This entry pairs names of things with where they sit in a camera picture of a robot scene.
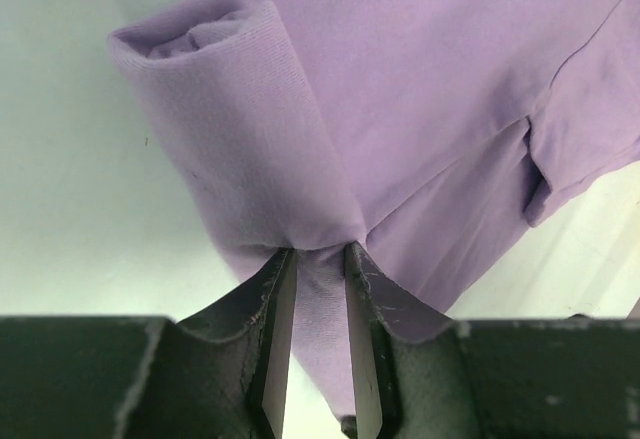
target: garment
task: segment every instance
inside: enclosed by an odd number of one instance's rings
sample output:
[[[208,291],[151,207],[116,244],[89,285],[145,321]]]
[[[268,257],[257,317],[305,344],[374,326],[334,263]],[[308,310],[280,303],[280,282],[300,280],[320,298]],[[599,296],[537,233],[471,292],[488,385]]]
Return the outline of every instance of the garment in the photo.
[[[353,414],[360,241],[440,311],[640,158],[640,0],[183,0],[115,63],[240,280],[301,250],[293,350]]]

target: folded fabric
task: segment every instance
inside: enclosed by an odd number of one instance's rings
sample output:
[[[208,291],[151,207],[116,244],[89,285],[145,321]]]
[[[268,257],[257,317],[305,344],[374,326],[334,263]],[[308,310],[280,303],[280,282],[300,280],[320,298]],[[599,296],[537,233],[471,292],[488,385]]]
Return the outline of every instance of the folded fabric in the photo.
[[[445,311],[640,159],[640,0],[183,0],[109,44],[238,278],[301,251],[293,349],[336,416],[345,243]]]

